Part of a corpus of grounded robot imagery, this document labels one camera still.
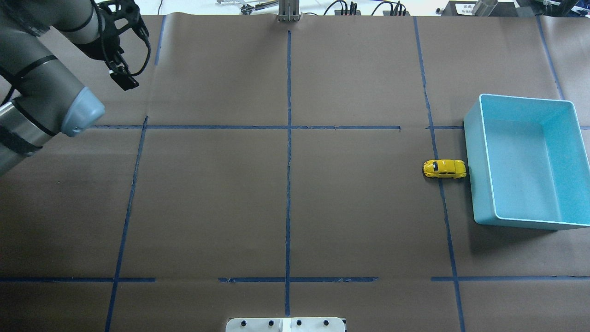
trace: blue painter's tape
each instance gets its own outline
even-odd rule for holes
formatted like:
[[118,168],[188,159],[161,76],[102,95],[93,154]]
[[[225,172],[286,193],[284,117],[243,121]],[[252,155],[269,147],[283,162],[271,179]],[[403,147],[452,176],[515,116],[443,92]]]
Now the blue painter's tape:
[[541,34],[541,42],[543,43],[543,49],[545,50],[545,55],[547,56],[547,60],[549,60],[549,67],[551,68],[551,73],[553,74],[553,79],[555,80],[555,85],[557,86],[557,91],[559,92],[559,97],[561,100],[565,100],[563,97],[563,91],[561,89],[561,84],[559,84],[559,78],[557,78],[557,72],[555,71],[555,67],[553,66],[553,60],[551,59],[551,54],[549,53],[549,49],[547,48],[547,41],[545,40],[545,33],[543,32],[543,25],[541,24],[541,19],[539,16],[537,18],[537,26],[539,27],[539,34]]
[[432,139],[432,150],[434,151],[434,159],[438,159],[437,142],[434,137],[434,123],[432,121],[432,110],[430,108],[430,101],[426,93],[426,73],[424,70],[424,59],[422,58],[422,46],[420,45],[420,33],[418,31],[418,20],[414,17],[414,32],[416,33],[416,45],[418,47],[418,58],[420,60],[420,72],[422,74],[422,88],[424,89],[424,101],[426,102],[426,109],[428,110],[428,124],[430,128],[430,136]]
[[[283,277],[245,277],[245,278],[218,278],[224,284],[240,282],[285,282]],[[295,276],[290,282],[374,282],[379,280],[377,276]]]
[[0,282],[113,282],[114,278],[0,278]]
[[91,129],[142,129],[143,126],[137,125],[99,125],[90,126]]
[[[430,107],[430,101],[428,100],[428,93],[426,89],[426,73],[424,70],[424,59],[422,56],[422,47],[420,45],[420,33],[418,30],[418,20],[414,17],[414,32],[416,33],[416,45],[418,48],[418,58],[420,61],[420,72],[422,74],[422,86],[424,88],[424,101],[426,103],[426,108],[428,110],[428,124],[430,128],[430,137],[432,139],[432,151],[434,152],[434,159],[438,159],[438,150],[437,150],[437,142],[436,137],[434,135],[434,121],[432,119],[432,110]],[[459,327],[461,328],[461,332],[465,332],[465,321],[463,319],[463,305],[461,304],[461,293],[459,290],[459,282],[457,281],[457,267],[455,265],[455,253],[453,250],[453,239],[451,237],[451,227],[449,226],[448,222],[448,212],[447,212],[447,201],[444,195],[444,187],[443,182],[441,179],[438,179],[438,188],[440,190],[440,195],[442,199],[442,206],[444,208],[444,221],[445,226],[447,228],[447,243],[448,243],[448,254],[451,260],[451,269],[453,270],[453,284],[455,288],[455,300],[457,302],[457,312],[459,316]]]
[[[430,281],[452,282],[451,276],[434,276]],[[590,281],[590,276],[574,275],[505,275],[505,276],[459,276],[460,282],[470,281]]]
[[137,148],[137,158],[135,159],[135,168],[133,169],[133,180],[131,182],[131,190],[129,191],[129,201],[127,203],[127,213],[125,215],[125,224],[123,225],[123,234],[121,235],[121,245],[119,246],[119,257],[117,259],[117,267],[114,273],[113,289],[111,291],[111,299],[109,302],[109,312],[107,314],[104,332],[109,332],[111,320],[113,318],[114,302],[117,296],[117,286],[119,284],[119,275],[121,273],[121,263],[123,262],[123,252],[125,250],[125,241],[127,239],[127,230],[129,228],[129,220],[131,219],[131,211],[133,206],[133,198],[135,196],[135,187],[137,184],[137,171],[139,170],[139,160],[142,156],[143,142],[146,136],[146,128],[148,125],[148,117],[143,121],[142,135],[139,139],[139,147]]
[[451,276],[434,276],[430,278],[430,281],[434,282],[454,282],[456,278]]
[[[0,278],[0,282],[114,282],[114,278],[53,278],[53,277],[33,277],[33,278]],[[156,278],[121,278],[119,282],[156,282]]]
[[397,129],[401,130],[400,126],[292,126],[292,129]]
[[463,129],[465,129],[465,127],[463,127],[463,126],[428,126],[425,129],[434,129],[434,130],[438,130],[438,129],[455,129],[455,130],[463,130]]
[[285,317],[291,316],[291,30],[287,32],[287,209],[285,218]]
[[240,126],[240,125],[151,125],[148,129],[288,129],[288,126]]
[[291,278],[291,282],[374,282],[379,280],[377,276],[296,276]]
[[157,66],[158,62],[160,61],[160,49],[162,48],[162,39],[164,39],[164,26],[166,23],[166,17],[168,16],[165,15],[162,18],[162,26],[160,27],[160,39],[158,39],[158,49],[156,50],[156,59],[154,60],[154,66]]
[[218,278],[218,280],[224,284],[233,284],[237,282],[285,282],[285,278],[282,276],[261,278]]
[[444,186],[442,179],[438,179],[438,189],[442,199],[442,207],[444,209],[444,223],[447,229],[447,243],[448,255],[451,259],[451,270],[453,272],[453,284],[455,288],[455,300],[457,301],[457,312],[459,314],[459,327],[461,332],[465,332],[465,319],[463,318],[463,305],[461,302],[461,291],[459,290],[459,280],[457,279],[457,264],[455,262],[455,250],[453,249],[453,237],[451,235],[451,225],[448,222],[447,199],[444,194]]

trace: cylindrical metal object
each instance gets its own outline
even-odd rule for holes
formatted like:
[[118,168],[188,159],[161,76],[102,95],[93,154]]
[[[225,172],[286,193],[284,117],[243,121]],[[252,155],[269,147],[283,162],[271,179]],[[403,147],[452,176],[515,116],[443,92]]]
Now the cylindrical metal object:
[[51,139],[12,103],[0,106],[0,176]]
[[490,16],[497,4],[498,0],[478,0],[476,5],[473,6],[473,15]]

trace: white label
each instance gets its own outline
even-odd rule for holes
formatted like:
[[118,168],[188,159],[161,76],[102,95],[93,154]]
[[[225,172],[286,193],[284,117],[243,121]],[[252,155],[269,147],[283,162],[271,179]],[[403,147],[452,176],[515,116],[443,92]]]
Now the white label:
[[457,14],[473,16],[473,4],[455,4]]

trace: metal bracket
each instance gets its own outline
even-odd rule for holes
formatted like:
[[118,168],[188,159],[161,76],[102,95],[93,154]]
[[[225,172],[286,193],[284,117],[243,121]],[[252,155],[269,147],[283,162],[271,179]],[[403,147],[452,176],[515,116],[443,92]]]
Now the metal bracket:
[[299,21],[299,0],[278,0],[279,21]]
[[233,318],[225,332],[346,332],[346,319],[338,317]]

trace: electrical wire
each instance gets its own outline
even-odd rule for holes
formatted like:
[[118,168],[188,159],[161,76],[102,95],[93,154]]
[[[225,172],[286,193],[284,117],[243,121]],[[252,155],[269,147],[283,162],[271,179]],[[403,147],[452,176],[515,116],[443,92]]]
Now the electrical wire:
[[6,97],[4,97],[4,100],[2,101],[2,103],[0,105],[4,105],[10,101],[10,98],[12,98],[12,94],[14,93],[14,90],[16,90],[16,88],[14,88],[14,86],[11,86],[10,91],[8,91],[8,94],[6,95]]
[[373,14],[374,14],[374,13],[377,11],[377,9],[378,9],[378,8],[379,8],[381,5],[383,5],[383,4],[389,4],[389,5],[391,6],[391,13],[393,14],[393,12],[394,12],[394,3],[393,3],[393,2],[391,2],[391,1],[381,1],[381,2],[380,2],[378,5],[377,5],[377,7],[375,7],[375,10],[373,10],[373,12],[371,13],[371,16],[373,16]]
[[[127,77],[135,77],[135,76],[138,76],[139,74],[143,73],[145,68],[148,66],[149,58],[152,55],[152,48],[151,48],[148,38],[147,37],[144,37],[144,38],[140,37],[147,47],[147,56],[146,56],[146,60],[143,62],[142,68],[139,71],[137,71],[135,73],[129,73],[129,72],[125,73],[123,71],[120,71],[117,67],[113,67],[113,65],[109,61],[109,57],[107,56],[107,52],[104,48],[103,14],[100,12],[100,8],[96,4],[96,2],[94,2],[94,0],[92,0],[92,5],[93,5],[94,10],[96,11],[96,15],[98,16],[98,19],[99,19],[100,48],[102,49],[104,62],[107,64],[107,67],[110,70],[112,70],[114,73],[122,75],[122,76],[127,76]],[[123,60],[123,64],[125,66],[125,69],[128,70],[127,63],[125,63],[124,60]]]
[[400,7],[399,7],[399,5],[400,5],[400,3],[399,3],[399,1],[398,1],[398,2],[395,4],[394,11],[393,11],[393,12],[390,12],[390,13],[389,13],[389,16],[397,16],[397,15],[398,15],[398,10],[399,10],[399,8],[400,8]]
[[328,8],[326,8],[326,11],[324,12],[324,15],[326,15],[326,14],[328,13],[328,10],[330,10],[330,8],[331,8],[332,6],[334,6],[335,4],[337,4],[338,2],[340,2],[340,6],[342,6],[342,4],[344,4],[344,6],[343,6],[344,8],[342,8],[342,9],[341,9],[341,12],[340,12],[340,13],[341,13],[342,15],[344,15],[346,12],[348,12],[348,4],[346,3],[346,1],[344,1],[344,0],[336,0],[336,1],[332,2],[332,3],[331,3],[329,6],[328,6]]
[[350,11],[348,11],[348,15],[356,15],[356,8],[359,6],[357,2],[350,2]]

